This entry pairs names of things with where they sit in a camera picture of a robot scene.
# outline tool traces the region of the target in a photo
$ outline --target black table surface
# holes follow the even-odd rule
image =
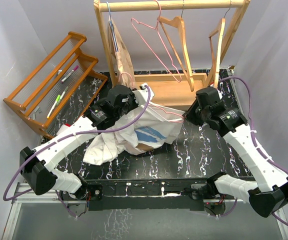
[[[160,74],[163,71],[141,71],[136,74]],[[226,69],[220,71],[220,78],[228,77]],[[63,107],[54,123],[52,133],[56,133],[62,124],[72,124],[100,85],[98,79],[87,79]],[[108,81],[97,96],[105,97],[112,87]],[[238,103],[230,81],[220,82],[218,89],[223,95],[227,107],[237,107]],[[112,162],[101,166],[83,162],[83,157],[91,140],[82,144],[56,167],[68,173],[78,173],[86,180],[98,179],[176,179],[208,178],[219,171],[225,171],[232,177],[251,176],[250,171],[235,150],[208,125],[195,126],[185,121],[178,138],[173,144],[140,155],[131,155],[126,151]]]

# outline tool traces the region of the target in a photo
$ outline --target pink marker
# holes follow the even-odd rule
[[[64,83],[64,81],[65,81],[66,79],[68,79],[68,78],[71,76],[71,74],[74,73],[74,71],[76,71],[78,68],[79,68],[78,65],[77,65],[76,67],[74,67],[74,69],[73,69],[72,71],[70,71],[70,72],[61,80],[61,82]]]

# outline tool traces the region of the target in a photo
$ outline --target wooden shelf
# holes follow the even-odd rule
[[[64,40],[40,63],[40,65],[37,66],[36,69],[3,100],[36,133],[46,138],[53,138],[52,135],[49,135],[46,132],[47,128],[87,76],[101,79],[102,83],[95,95],[91,98],[90,102],[84,108],[83,112],[88,108],[95,96],[103,87],[104,83],[108,80],[107,76],[94,72],[93,70],[93,67],[99,62],[99,60],[80,50],[80,46],[86,40],[87,38],[84,35],[70,31],[67,37],[64,38]],[[57,58],[56,54],[58,52],[63,54],[64,57],[60,58],[59,61],[56,61],[55,58]],[[78,66],[78,69],[74,71],[63,85],[61,85],[60,79],[63,78],[65,73],[71,72],[75,66]],[[36,83],[37,76],[41,82],[37,87],[29,92],[29,97],[25,97],[22,101],[16,100],[16,97],[20,96],[22,92],[24,92],[23,94],[25,96],[25,93],[27,93],[25,87],[30,83]],[[55,107],[49,118],[47,118],[47,114],[57,95],[60,95],[66,86],[68,87],[68,90],[62,101]],[[48,104],[47,102],[46,104],[43,104],[44,109],[41,111],[42,114],[37,115],[33,111],[37,107],[41,106],[44,99],[48,99],[51,104]]]
[[[112,60],[112,55],[110,51],[110,45],[107,37],[107,28],[104,25],[103,12],[107,12],[108,4],[101,3],[101,0],[94,1],[94,10],[96,14],[96,19],[98,23],[99,33],[104,47],[104,52],[107,60],[107,65],[109,69],[110,78],[113,87],[118,84],[118,79],[115,76],[115,70]],[[206,74],[201,76],[199,73],[193,75],[193,84],[189,86],[186,81],[178,83],[171,78],[168,74],[165,76],[148,74],[148,75],[138,75],[135,76],[135,81],[137,86],[143,83],[147,83],[155,93],[153,99],[154,103],[160,104],[162,106],[173,107],[179,110],[186,110],[188,106],[192,104],[195,100],[195,92],[208,87],[211,82],[217,84],[218,78],[218,67],[220,66],[222,60],[224,59],[233,37],[238,30],[238,27],[242,21],[242,18],[250,4],[251,0],[190,0],[190,1],[180,1],[180,0],[165,0],[160,1],[158,4],[154,1],[140,1],[140,2],[113,2],[109,4],[111,12],[125,12],[125,11],[151,11],[151,10],[183,10],[183,9],[207,9],[207,8],[236,8],[235,12],[231,18],[231,21],[226,29],[225,35],[223,35],[222,26],[220,24],[219,31],[219,41],[217,44],[217,55],[216,61],[212,61],[212,67],[205,79]],[[181,42],[182,48],[186,47],[185,43]]]

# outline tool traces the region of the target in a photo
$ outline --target pink wire hanger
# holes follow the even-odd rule
[[[155,107],[155,108],[158,108],[160,110],[163,110],[164,113],[166,114],[173,114],[175,116],[178,116],[181,120],[180,121],[176,121],[176,120],[167,120],[169,123],[184,123],[184,117],[181,115],[181,114],[178,114],[178,113],[175,113],[175,112],[172,112],[172,111],[166,111],[164,108],[160,107],[160,106],[157,106],[155,103],[149,103],[149,105]]]
[[[180,72],[179,72],[178,68],[174,65],[173,58],[171,57],[171,55],[170,55],[170,53],[169,53],[169,51],[168,51],[168,49],[167,49],[167,47],[166,47],[166,45],[165,45],[162,37],[161,37],[161,35],[160,35],[160,32],[159,32],[159,19],[160,19],[160,16],[161,16],[161,14],[162,14],[162,8],[161,8],[161,5],[160,5],[160,3],[159,3],[158,0],[154,0],[154,1],[157,2],[158,7],[159,7],[159,15],[158,15],[158,18],[157,18],[157,20],[156,20],[156,26],[155,26],[155,27],[150,26],[150,25],[147,25],[147,24],[145,24],[145,23],[143,23],[143,22],[141,22],[141,21],[139,22],[139,21],[137,21],[137,20],[136,20],[135,18],[133,18],[133,17],[130,19],[130,23],[132,24],[133,28],[134,28],[135,31],[138,33],[138,35],[140,36],[140,38],[143,40],[143,42],[146,44],[146,46],[151,50],[151,52],[152,52],[152,53],[155,55],[155,57],[159,60],[159,62],[164,66],[164,68],[166,68],[166,70],[171,74],[171,76],[172,76],[177,82],[180,83],[181,80],[182,80],[182,76],[180,75]],[[163,46],[164,46],[164,48],[165,48],[165,50],[166,50],[166,52],[167,52],[167,54],[168,54],[168,56],[169,56],[169,59],[170,59],[170,61],[171,61],[172,66],[176,69],[176,72],[179,74],[180,80],[178,80],[178,79],[171,73],[171,71],[168,69],[168,67],[163,63],[163,61],[159,58],[159,56],[153,51],[153,49],[150,47],[150,45],[145,41],[144,37],[140,34],[140,32],[139,32],[139,31],[137,30],[137,28],[134,26],[133,20],[134,20],[137,24],[142,24],[142,25],[144,25],[145,27],[148,27],[148,28],[150,28],[150,29],[154,29],[154,30],[157,31],[158,37],[159,37],[160,41],[162,42],[162,44],[163,44]]]

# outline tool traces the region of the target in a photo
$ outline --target black metal base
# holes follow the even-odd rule
[[[240,177],[254,181],[253,177]],[[112,209],[190,209],[204,211],[205,195],[192,185],[206,185],[207,178],[87,180],[89,211]],[[64,200],[74,200],[63,194]]]

